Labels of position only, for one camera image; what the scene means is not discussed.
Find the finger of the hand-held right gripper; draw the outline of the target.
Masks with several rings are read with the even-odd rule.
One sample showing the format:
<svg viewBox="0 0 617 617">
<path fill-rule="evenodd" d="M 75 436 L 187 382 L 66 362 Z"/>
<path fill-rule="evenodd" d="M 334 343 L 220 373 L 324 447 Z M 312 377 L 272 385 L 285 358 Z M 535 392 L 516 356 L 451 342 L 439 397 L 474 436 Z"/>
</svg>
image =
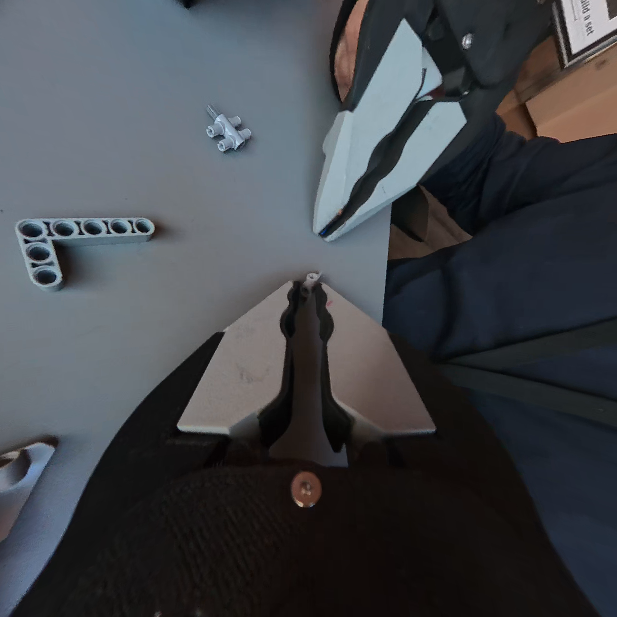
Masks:
<svg viewBox="0 0 617 617">
<path fill-rule="evenodd" d="M 412 103 L 395 130 L 376 146 L 346 203 L 322 226 L 331 232 L 323 239 L 339 238 L 413 189 L 466 122 L 455 99 L 425 97 Z"/>
<path fill-rule="evenodd" d="M 313 232 L 346 203 L 366 172 L 376 146 L 391 134 L 412 103 L 442 85 L 442 74 L 408 20 L 391 25 L 386 45 L 358 49 L 349 94 L 323 142 L 323 167 L 313 211 Z"/>
</svg>

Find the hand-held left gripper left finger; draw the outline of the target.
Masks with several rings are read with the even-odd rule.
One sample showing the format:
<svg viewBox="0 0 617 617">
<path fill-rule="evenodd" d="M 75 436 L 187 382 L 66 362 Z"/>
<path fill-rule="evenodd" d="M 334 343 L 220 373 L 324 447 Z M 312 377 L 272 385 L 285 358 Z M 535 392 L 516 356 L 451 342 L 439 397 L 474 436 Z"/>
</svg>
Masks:
<svg viewBox="0 0 617 617">
<path fill-rule="evenodd" d="M 182 433 L 271 446 L 291 420 L 296 283 L 287 282 L 233 322 L 182 413 Z"/>
</svg>

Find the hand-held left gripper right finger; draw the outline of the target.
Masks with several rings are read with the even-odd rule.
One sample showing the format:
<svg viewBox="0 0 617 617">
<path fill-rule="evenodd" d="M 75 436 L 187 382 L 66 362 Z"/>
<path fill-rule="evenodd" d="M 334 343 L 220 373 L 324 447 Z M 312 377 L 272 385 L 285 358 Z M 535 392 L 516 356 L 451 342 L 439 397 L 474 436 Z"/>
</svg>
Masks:
<svg viewBox="0 0 617 617">
<path fill-rule="evenodd" d="M 321 342 L 321 408 L 335 452 L 434 434 L 436 425 L 389 333 L 326 284 L 313 287 Z"/>
</svg>

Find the grey L-shaped lego beam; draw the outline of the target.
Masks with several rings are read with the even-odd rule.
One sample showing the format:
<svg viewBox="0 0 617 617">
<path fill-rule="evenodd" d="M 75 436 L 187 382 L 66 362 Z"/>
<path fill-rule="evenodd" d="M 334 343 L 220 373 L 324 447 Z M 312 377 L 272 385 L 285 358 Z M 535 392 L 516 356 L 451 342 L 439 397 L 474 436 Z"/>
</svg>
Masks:
<svg viewBox="0 0 617 617">
<path fill-rule="evenodd" d="M 38 289 L 59 291 L 64 276 L 58 246 L 144 243 L 156 226 L 144 217 L 90 217 L 23 219 L 15 233 L 30 281 Z"/>
</svg>

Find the light grey lego pin connector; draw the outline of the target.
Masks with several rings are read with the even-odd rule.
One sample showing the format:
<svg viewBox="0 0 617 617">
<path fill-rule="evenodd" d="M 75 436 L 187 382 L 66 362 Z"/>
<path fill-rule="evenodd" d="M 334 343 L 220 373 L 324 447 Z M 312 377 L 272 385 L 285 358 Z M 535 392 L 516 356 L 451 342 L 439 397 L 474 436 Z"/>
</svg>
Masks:
<svg viewBox="0 0 617 617">
<path fill-rule="evenodd" d="M 205 132 L 210 139 L 217 142 L 220 152 L 237 151 L 251 140 L 252 132 L 244 127 L 240 117 L 228 117 L 211 104 L 206 107 L 206 112 L 211 123 L 206 127 Z"/>
</svg>

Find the large grey curved lego panel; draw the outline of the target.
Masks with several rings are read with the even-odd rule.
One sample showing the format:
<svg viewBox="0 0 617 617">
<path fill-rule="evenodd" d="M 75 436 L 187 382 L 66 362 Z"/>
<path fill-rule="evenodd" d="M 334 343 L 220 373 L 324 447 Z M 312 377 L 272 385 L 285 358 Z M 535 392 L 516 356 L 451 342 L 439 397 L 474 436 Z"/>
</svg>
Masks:
<svg viewBox="0 0 617 617">
<path fill-rule="evenodd" d="M 57 447 L 57 437 L 45 436 L 1 452 L 1 542 L 10 535 Z"/>
</svg>

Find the person's right hand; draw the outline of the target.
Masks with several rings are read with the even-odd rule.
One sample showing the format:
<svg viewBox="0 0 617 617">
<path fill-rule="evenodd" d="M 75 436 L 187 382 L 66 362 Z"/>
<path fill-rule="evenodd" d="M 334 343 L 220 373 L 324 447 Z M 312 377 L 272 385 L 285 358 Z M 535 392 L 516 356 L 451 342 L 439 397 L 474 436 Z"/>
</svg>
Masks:
<svg viewBox="0 0 617 617">
<path fill-rule="evenodd" d="M 344 1 L 339 12 L 330 50 L 333 86 L 340 102 L 351 89 L 359 34 L 368 1 Z"/>
</svg>

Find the framed white sign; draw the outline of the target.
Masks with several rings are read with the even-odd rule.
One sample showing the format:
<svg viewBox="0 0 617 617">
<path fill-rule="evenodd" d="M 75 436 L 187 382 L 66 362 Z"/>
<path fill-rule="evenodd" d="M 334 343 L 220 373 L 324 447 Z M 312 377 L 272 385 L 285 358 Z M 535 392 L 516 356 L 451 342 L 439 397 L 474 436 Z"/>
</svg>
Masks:
<svg viewBox="0 0 617 617">
<path fill-rule="evenodd" d="M 552 19 L 564 70 L 616 44 L 616 1 L 554 1 Z"/>
</svg>

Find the cardboard box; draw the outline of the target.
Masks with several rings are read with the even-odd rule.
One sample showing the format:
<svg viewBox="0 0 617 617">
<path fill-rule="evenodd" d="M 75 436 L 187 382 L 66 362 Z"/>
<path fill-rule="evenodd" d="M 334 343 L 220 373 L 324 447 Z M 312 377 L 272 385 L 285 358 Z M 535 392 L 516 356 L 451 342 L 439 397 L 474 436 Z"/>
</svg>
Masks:
<svg viewBox="0 0 617 617">
<path fill-rule="evenodd" d="M 616 133 L 616 46 L 567 69 L 549 36 L 497 109 L 508 130 L 571 142 Z"/>
</svg>

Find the person's dark blue clothed body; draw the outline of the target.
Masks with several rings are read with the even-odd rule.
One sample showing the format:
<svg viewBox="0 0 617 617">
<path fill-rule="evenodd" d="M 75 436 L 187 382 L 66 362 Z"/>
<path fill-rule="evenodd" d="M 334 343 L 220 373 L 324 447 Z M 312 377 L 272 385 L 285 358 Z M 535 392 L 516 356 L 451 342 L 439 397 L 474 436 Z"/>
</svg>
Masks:
<svg viewBox="0 0 617 617">
<path fill-rule="evenodd" d="M 616 317 L 616 183 L 497 220 L 390 266 L 383 325 L 434 360 Z M 601 616 L 616 616 L 616 429 L 479 391 L 474 406 L 523 477 Z"/>
</svg>

